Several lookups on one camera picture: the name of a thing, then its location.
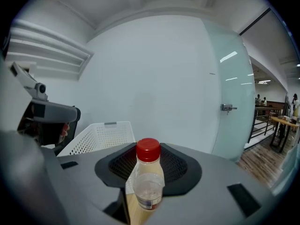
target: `bottle label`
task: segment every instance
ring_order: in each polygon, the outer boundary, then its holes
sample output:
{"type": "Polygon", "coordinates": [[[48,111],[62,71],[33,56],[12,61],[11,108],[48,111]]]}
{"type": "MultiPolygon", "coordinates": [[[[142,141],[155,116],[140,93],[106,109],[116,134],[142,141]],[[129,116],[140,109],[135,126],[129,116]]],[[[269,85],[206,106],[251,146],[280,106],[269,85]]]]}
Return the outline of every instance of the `bottle label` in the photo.
{"type": "Polygon", "coordinates": [[[140,206],[142,208],[145,208],[145,209],[148,209],[148,210],[153,210],[155,209],[159,202],[161,201],[161,197],[157,198],[157,199],[154,199],[154,200],[145,200],[145,199],[142,199],[138,196],[136,196],[140,206]]]}

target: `black metal railing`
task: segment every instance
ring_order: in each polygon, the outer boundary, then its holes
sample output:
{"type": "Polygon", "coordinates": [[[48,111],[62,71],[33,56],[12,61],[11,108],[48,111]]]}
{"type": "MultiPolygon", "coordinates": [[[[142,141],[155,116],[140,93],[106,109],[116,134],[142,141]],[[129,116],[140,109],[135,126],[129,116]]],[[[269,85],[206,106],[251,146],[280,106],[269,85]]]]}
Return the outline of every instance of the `black metal railing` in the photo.
{"type": "Polygon", "coordinates": [[[255,107],[255,112],[254,112],[254,118],[253,118],[253,123],[252,123],[252,128],[251,128],[251,132],[248,138],[248,143],[250,142],[251,138],[257,137],[261,134],[264,134],[266,136],[267,132],[270,131],[271,129],[274,130],[275,127],[275,123],[272,122],[271,117],[278,117],[281,114],[281,108],[275,108],[275,107],[255,107]],[[267,123],[266,126],[259,128],[259,130],[263,130],[265,128],[264,131],[254,134],[253,135],[253,129],[255,125],[258,124],[262,124],[262,123],[267,123]]]}

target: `frosted glass door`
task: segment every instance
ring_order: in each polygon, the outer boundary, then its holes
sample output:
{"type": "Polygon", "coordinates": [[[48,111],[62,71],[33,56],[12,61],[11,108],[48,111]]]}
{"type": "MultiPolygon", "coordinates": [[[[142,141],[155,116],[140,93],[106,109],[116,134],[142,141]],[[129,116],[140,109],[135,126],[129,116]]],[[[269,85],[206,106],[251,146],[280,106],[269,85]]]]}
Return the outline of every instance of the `frosted glass door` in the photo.
{"type": "Polygon", "coordinates": [[[220,124],[212,154],[238,161],[248,141],[255,109],[255,85],[249,56],[241,37],[217,24],[203,21],[216,56],[221,103],[237,110],[220,110],[220,124]]]}

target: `bottle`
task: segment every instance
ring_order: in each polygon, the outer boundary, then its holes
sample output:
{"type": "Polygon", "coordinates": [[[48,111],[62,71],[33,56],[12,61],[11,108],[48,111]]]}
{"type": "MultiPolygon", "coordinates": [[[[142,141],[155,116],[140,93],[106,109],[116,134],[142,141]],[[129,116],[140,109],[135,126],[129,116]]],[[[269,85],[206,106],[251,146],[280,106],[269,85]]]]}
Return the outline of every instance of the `bottle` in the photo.
{"type": "Polygon", "coordinates": [[[165,186],[164,172],[160,166],[160,144],[156,139],[144,138],[136,144],[137,170],[133,190],[139,205],[154,210],[162,199],[165,186]]]}

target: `laundry basket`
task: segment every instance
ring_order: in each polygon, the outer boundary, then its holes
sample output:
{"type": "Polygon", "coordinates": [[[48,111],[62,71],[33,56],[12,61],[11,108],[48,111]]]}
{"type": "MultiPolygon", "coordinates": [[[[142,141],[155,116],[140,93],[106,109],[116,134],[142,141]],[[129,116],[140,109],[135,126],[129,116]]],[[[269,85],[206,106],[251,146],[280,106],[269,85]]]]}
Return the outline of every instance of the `laundry basket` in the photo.
{"type": "Polygon", "coordinates": [[[129,121],[94,123],[78,134],[58,155],[67,156],[135,143],[129,121]]]}

